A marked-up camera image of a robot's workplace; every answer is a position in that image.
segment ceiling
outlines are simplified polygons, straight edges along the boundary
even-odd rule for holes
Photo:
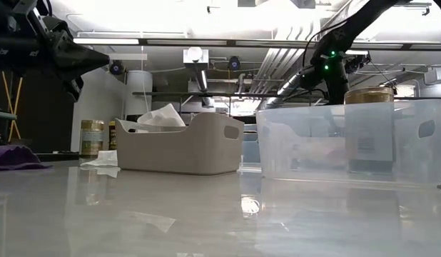
[[[423,16],[423,8],[394,7],[386,11],[374,24],[359,35],[359,41],[369,42],[437,42],[441,43],[441,11],[430,0],[430,13]],[[256,7],[238,7],[238,0],[52,0],[54,14],[66,20],[76,36],[81,37],[153,37],[202,39],[283,39],[305,40],[322,26],[348,0],[317,0],[316,10],[302,10],[291,0],[268,0]],[[366,0],[352,0],[347,15],[352,15]],[[283,31],[301,28],[295,38]],[[185,47],[102,46],[97,51],[106,54],[134,54],[135,60],[124,61],[129,70],[160,71],[183,67]],[[269,49],[208,48],[209,56],[229,59],[239,56],[242,69],[259,69]],[[362,71],[401,69],[406,64],[441,64],[441,52],[371,51],[377,68],[366,66]],[[217,62],[216,68],[226,70],[226,63]],[[421,69],[421,66],[406,66]],[[403,73],[387,74],[387,79]],[[187,89],[190,71],[157,72],[155,86],[166,91]],[[238,73],[231,73],[235,78]],[[227,72],[208,72],[209,79],[226,79]],[[384,76],[350,75],[355,87],[376,86]],[[279,83],[273,85],[276,91]]]

